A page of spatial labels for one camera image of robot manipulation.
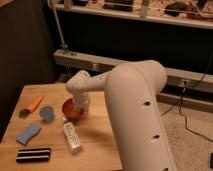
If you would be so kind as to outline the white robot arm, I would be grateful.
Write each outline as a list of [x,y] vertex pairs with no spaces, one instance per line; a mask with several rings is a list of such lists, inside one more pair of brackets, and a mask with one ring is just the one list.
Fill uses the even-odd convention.
[[155,60],[127,62],[90,76],[81,70],[66,83],[78,108],[102,91],[124,171],[177,171],[156,95],[165,87],[165,68]]

